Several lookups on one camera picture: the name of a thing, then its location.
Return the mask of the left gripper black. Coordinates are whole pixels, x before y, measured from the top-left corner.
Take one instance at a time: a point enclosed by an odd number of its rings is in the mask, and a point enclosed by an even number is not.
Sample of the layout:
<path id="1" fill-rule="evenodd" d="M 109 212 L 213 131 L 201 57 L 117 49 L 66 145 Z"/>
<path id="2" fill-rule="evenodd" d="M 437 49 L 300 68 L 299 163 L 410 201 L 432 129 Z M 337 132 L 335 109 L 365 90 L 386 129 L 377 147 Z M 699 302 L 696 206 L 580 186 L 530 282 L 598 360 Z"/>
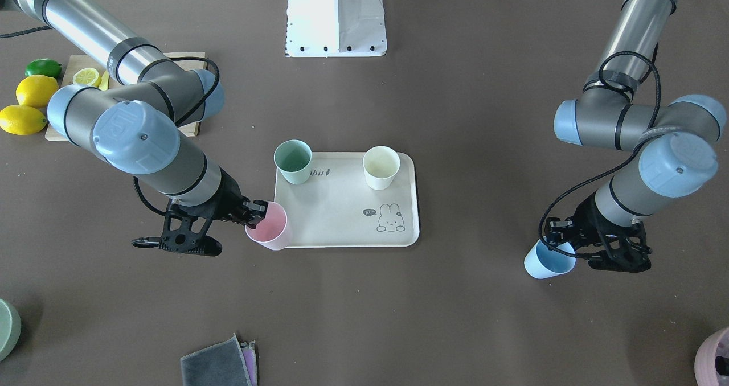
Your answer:
<path id="1" fill-rule="evenodd" d="M 643 223 L 620 226 L 610 222 L 599 212 L 595 194 L 581 202 L 572 217 L 565 220 L 548 217 L 544 227 L 545 241 L 549 244 L 570 243 L 573 249 L 590 245 L 601 248 L 596 253 L 577 255 L 593 269 L 639 273 L 652 266 L 649 259 L 652 249 Z"/>

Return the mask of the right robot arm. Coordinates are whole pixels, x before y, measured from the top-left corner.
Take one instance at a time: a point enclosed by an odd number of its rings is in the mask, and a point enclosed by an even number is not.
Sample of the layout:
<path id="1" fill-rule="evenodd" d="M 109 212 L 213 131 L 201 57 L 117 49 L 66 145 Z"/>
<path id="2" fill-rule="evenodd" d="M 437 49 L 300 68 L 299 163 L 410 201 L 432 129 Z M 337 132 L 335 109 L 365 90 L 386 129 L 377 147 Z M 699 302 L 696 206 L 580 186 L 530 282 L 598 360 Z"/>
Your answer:
<path id="1" fill-rule="evenodd" d="M 214 257 L 222 251 L 207 233 L 215 220 L 255 229 L 265 219 L 268 202 L 243 196 L 237 181 L 179 129 L 221 111 L 226 94 L 213 62 L 182 69 L 93 0 L 2 0 L 2 9 L 42 21 L 120 83 L 107 91 L 65 86 L 47 113 L 70 143 L 169 199 L 161 235 L 133 246 Z"/>

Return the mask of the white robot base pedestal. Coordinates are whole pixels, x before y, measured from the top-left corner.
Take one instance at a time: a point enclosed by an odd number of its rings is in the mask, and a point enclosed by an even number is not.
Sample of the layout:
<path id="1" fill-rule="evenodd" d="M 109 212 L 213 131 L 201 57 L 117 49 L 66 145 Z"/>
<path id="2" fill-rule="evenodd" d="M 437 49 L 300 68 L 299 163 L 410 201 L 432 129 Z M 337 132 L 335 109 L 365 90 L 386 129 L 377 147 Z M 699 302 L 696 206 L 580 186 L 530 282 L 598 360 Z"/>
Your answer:
<path id="1" fill-rule="evenodd" d="M 388 49 L 383 0 L 288 0 L 285 54 L 376 57 Z"/>

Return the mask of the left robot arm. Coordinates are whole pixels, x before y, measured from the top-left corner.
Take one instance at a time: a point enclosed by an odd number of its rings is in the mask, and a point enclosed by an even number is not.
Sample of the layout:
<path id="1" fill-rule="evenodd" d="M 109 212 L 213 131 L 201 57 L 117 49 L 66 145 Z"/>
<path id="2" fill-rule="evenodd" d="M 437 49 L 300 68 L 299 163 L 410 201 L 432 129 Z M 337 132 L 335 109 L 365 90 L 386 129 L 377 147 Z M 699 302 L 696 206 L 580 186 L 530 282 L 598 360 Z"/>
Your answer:
<path id="1" fill-rule="evenodd" d="M 554 118 L 563 142 L 630 152 L 605 171 L 607 182 L 566 218 L 544 213 L 539 245 L 583 259 L 596 270 L 638 273 L 651 267 L 645 219 L 695 193 L 718 171 L 713 146 L 727 113 L 718 100 L 687 95 L 661 104 L 654 64 L 662 31 L 678 0 L 623 0 L 620 17 L 578 100 Z"/>

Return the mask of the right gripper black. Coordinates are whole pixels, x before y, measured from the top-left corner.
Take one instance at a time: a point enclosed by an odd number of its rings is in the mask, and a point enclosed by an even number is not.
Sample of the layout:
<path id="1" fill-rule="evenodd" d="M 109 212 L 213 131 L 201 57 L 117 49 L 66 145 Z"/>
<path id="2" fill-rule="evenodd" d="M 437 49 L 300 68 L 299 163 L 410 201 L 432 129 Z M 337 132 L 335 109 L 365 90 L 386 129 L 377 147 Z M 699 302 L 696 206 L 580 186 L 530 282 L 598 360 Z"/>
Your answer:
<path id="1" fill-rule="evenodd" d="M 134 188 L 140 200 L 153 212 L 164 215 L 162 236 L 140 237 L 132 241 L 136 248 L 161 248 L 180 254 L 218 256 L 222 245 L 207 234 L 214 220 L 232 221 L 256 229 L 265 219 L 267 201 L 250 201 L 240 193 L 237 181 L 222 171 L 222 182 L 207 202 L 198 206 L 182 206 L 170 200 L 165 212 L 151 206 L 139 187 L 138 178 L 133 178 Z"/>

